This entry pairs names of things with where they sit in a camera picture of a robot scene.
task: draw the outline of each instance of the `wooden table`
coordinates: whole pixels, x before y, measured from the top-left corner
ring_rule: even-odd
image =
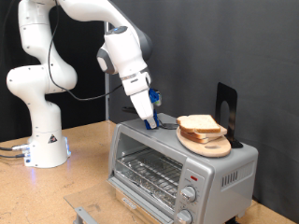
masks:
[[[114,127],[113,122],[103,121],[63,130],[72,156],[59,167],[31,168],[25,167],[22,159],[0,158],[0,224],[73,223],[76,213],[64,196],[96,188],[106,181]],[[26,143],[26,140],[8,141],[0,146],[20,145]],[[0,154],[13,153],[2,151]],[[123,211],[121,206],[118,207],[111,208],[111,214]],[[99,213],[102,211],[96,203],[94,209]],[[252,202],[245,216],[238,221],[242,224],[294,223],[256,202]],[[120,217],[119,221],[113,222],[117,223],[142,222]]]

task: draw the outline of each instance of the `black plate holder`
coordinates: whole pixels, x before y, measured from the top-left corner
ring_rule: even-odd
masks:
[[[215,113],[215,120],[219,124],[221,123],[221,105],[224,101],[227,102],[230,110],[230,117],[228,121],[226,138],[229,140],[232,148],[242,148],[243,145],[234,138],[236,102],[237,102],[236,90],[219,82],[217,88],[216,113]]]

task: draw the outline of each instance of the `cable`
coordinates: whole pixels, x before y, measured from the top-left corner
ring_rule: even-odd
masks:
[[[25,157],[24,154],[19,154],[19,155],[16,155],[16,156],[4,156],[4,155],[0,155],[0,157],[3,157],[3,158],[22,158],[22,157]]]
[[[8,19],[8,15],[10,13],[10,10],[14,4],[15,0],[11,0],[9,8],[8,8],[8,12],[7,15],[4,19],[4,23],[3,23],[3,30],[2,30],[2,41],[1,41],[1,56],[0,56],[0,67],[2,65],[2,61],[3,61],[3,54],[4,54],[4,36],[5,36],[5,32],[6,32],[6,28],[7,28],[7,19]]]
[[[2,151],[12,151],[11,147],[0,147],[0,150]]]
[[[100,96],[95,96],[95,97],[92,97],[92,98],[86,98],[86,99],[81,99],[81,98],[78,98],[73,92],[71,92],[70,90],[64,88],[64,87],[61,87],[59,86],[58,84],[56,84],[56,82],[53,80],[53,77],[52,77],[52,73],[50,72],[50,50],[52,48],[52,44],[53,44],[53,40],[54,40],[54,37],[55,37],[55,34],[56,34],[56,30],[57,30],[57,27],[58,27],[58,24],[59,24],[59,7],[58,7],[58,4],[57,4],[57,0],[55,0],[55,4],[56,4],[56,8],[57,8],[57,22],[56,22],[56,26],[55,26],[55,29],[54,29],[54,32],[53,32],[53,35],[52,35],[52,39],[50,41],[50,49],[49,49],[49,55],[48,55],[48,67],[49,67],[49,74],[50,74],[50,79],[51,81],[54,83],[55,86],[57,86],[58,88],[64,90],[64,91],[67,91],[69,94],[71,94],[71,96],[73,96],[76,100],[79,100],[79,101],[91,101],[91,100],[96,100],[96,99],[99,99],[99,98],[102,98],[104,96],[107,96],[109,94],[111,94],[113,91],[117,90],[119,87],[122,86],[122,84],[116,88],[114,88],[111,92],[108,92],[104,95],[100,95]]]

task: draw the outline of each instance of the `oven vent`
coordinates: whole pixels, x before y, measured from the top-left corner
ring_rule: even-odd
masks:
[[[232,171],[228,175],[224,175],[221,180],[221,189],[225,189],[235,182],[241,181],[242,179],[246,178],[253,174],[253,161]]]

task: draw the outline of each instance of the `control knob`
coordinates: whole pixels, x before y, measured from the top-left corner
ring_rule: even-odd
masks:
[[[180,191],[180,195],[187,200],[189,203],[195,201],[196,193],[193,187],[186,187]]]
[[[177,214],[178,223],[190,224],[192,223],[192,216],[187,210],[182,210]]]

